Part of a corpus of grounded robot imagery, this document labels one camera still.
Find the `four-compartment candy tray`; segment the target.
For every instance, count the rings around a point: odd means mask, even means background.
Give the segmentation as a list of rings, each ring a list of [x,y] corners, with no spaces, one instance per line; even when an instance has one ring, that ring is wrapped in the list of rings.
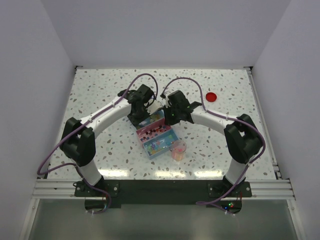
[[[138,142],[151,160],[172,149],[178,136],[171,126],[165,124],[165,115],[162,110],[134,126]]]

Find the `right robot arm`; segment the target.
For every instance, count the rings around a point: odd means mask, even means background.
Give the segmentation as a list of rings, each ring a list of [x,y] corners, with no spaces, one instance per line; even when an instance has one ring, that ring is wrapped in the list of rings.
[[[249,162],[258,156],[266,147],[261,133],[257,130],[250,116],[227,116],[222,113],[205,110],[202,103],[192,103],[182,91],[177,90],[165,98],[163,107],[165,123],[173,126],[181,121],[208,127],[224,135],[231,162],[227,173],[223,176],[223,192],[230,197],[240,190],[240,183],[245,179],[245,169]]]

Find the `clear plastic jar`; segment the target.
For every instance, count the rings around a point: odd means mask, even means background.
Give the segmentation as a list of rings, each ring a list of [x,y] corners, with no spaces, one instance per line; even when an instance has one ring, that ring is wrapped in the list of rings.
[[[185,157],[187,144],[182,140],[176,140],[171,146],[171,157],[179,162]]]

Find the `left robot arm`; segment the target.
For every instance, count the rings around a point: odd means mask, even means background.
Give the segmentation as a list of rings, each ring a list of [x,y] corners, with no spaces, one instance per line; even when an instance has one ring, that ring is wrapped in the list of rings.
[[[104,190],[103,176],[94,162],[96,138],[109,126],[123,117],[137,126],[151,114],[149,100],[155,97],[150,87],[142,84],[137,90],[123,90],[101,110],[82,119],[71,117],[64,126],[59,148],[76,165],[87,182],[86,191],[99,196]]]

